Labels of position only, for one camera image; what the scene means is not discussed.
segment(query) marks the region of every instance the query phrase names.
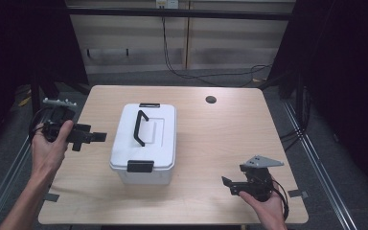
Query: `box lid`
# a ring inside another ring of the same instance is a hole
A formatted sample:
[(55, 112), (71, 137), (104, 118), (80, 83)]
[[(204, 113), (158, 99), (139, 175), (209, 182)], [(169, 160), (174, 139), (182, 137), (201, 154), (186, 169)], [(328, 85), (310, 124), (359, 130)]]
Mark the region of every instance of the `box lid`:
[(151, 162), (153, 170), (172, 168), (175, 120), (175, 107), (170, 104), (125, 105), (112, 148), (110, 167), (113, 170), (128, 170), (130, 163), (134, 163), (149, 169), (147, 163)]

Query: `wire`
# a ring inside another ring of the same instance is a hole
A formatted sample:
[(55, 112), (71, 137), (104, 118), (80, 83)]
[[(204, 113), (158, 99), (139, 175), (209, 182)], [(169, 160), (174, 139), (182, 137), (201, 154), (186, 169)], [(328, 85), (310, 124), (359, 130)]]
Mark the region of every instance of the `wire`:
[(38, 131), (39, 129), (43, 128), (39, 127), (37, 128), (36, 126), (42, 122), (43, 119), (43, 112), (46, 111), (47, 109), (51, 109), (52, 107), (43, 107), (40, 110), (38, 110), (36, 112), (36, 114), (33, 116), (31, 122), (29, 123), (29, 141), (32, 142), (33, 137), (35, 136), (35, 132)]
[(41, 130), (43, 128), (44, 128), (44, 126), (36, 127), (36, 128), (33, 129), (33, 133), (36, 133), (38, 130)]
[(225, 85), (219, 85), (216, 83), (212, 83), (210, 81), (204, 80), (203, 78), (207, 78), (207, 77), (218, 77), (218, 76), (242, 76), (242, 75), (250, 75), (250, 80), (248, 80), (246, 83), (243, 83), (241, 85), (235, 86), (235, 87), (245, 87), (246, 85), (248, 85), (250, 82), (253, 81), (253, 73), (262, 71), (266, 68), (271, 68), (272, 64), (268, 64), (268, 65), (255, 65), (253, 67), (250, 68), (250, 71), (248, 72), (243, 72), (243, 73), (235, 73), (235, 74), (211, 74), (211, 75), (199, 75), (199, 76), (193, 76), (193, 75), (187, 75), (187, 74), (180, 74), (177, 73), (173, 67), (172, 64), (170, 63), (170, 58), (169, 58), (169, 49), (168, 49), (168, 45), (167, 45), (167, 38), (166, 38), (166, 19), (165, 17), (162, 17), (162, 22), (163, 22), (163, 41), (164, 41), (164, 58), (165, 58), (165, 63), (167, 68), (175, 75), (177, 75), (178, 77), (182, 78), (182, 79), (186, 79), (186, 80), (198, 80), (198, 81), (202, 81), (214, 86), (218, 86), (218, 87), (225, 87)]
[(280, 193), (279, 190), (275, 189), (274, 186), (273, 188), (271, 188), (276, 194), (278, 194), (280, 196), (280, 199), (283, 201), (283, 208), (284, 208), (284, 212), (283, 212), (283, 217), (286, 220), (288, 218), (288, 212), (289, 212), (289, 208), (288, 208), (288, 198), (287, 198), (287, 194), (286, 194), (286, 190), (283, 188), (283, 186), (277, 182), (276, 180), (272, 180), (273, 182), (275, 182), (277, 185), (280, 186), (280, 188), (283, 190), (284, 195), (282, 195), (282, 193)]
[(293, 140), (293, 142), (285, 148), (285, 151), (289, 150), (297, 141), (300, 139), (304, 133), (307, 131), (311, 116), (311, 96), (307, 88), (304, 88), (303, 92), (303, 118), (302, 124), (300, 124), (298, 129), (295, 129), (283, 136), (280, 136), (282, 143)]

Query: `wooden table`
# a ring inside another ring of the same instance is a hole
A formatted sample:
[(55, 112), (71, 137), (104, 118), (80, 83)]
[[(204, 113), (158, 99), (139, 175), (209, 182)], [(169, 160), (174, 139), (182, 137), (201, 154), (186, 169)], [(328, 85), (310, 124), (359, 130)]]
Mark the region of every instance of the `wooden table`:
[[(216, 103), (207, 103), (214, 96)], [(109, 167), (125, 104), (172, 104), (177, 111), (176, 158), (170, 185), (125, 185)], [(44, 224), (248, 224), (259, 222), (221, 177), (246, 181), (239, 164), (262, 155), (283, 161), (269, 168), (286, 189), (297, 185), (262, 91), (250, 88), (95, 86), (80, 124), (107, 132), (106, 142), (66, 152), (45, 201)], [(289, 223), (304, 223), (301, 197), (289, 198)]]

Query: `white plastic box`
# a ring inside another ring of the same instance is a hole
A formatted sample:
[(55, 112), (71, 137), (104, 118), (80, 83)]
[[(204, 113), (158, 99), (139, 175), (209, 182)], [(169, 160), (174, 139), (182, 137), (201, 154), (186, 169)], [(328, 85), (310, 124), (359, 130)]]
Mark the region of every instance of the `white plastic box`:
[(170, 104), (125, 105), (110, 168), (126, 184), (169, 184), (175, 160), (176, 111)]

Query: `black handle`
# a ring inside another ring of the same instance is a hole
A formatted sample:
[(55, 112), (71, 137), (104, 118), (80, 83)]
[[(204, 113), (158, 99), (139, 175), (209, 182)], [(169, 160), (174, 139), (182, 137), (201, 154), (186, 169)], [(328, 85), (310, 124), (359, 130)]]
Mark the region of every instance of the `black handle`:
[(149, 118), (148, 116), (146, 116), (146, 114), (142, 111), (139, 110), (137, 112), (137, 118), (136, 118), (136, 126), (134, 126), (134, 133), (133, 133), (133, 138), (142, 146), (145, 146), (145, 143), (139, 138), (139, 128), (140, 128), (140, 121), (142, 120), (142, 117), (145, 118), (145, 120), (148, 122)]

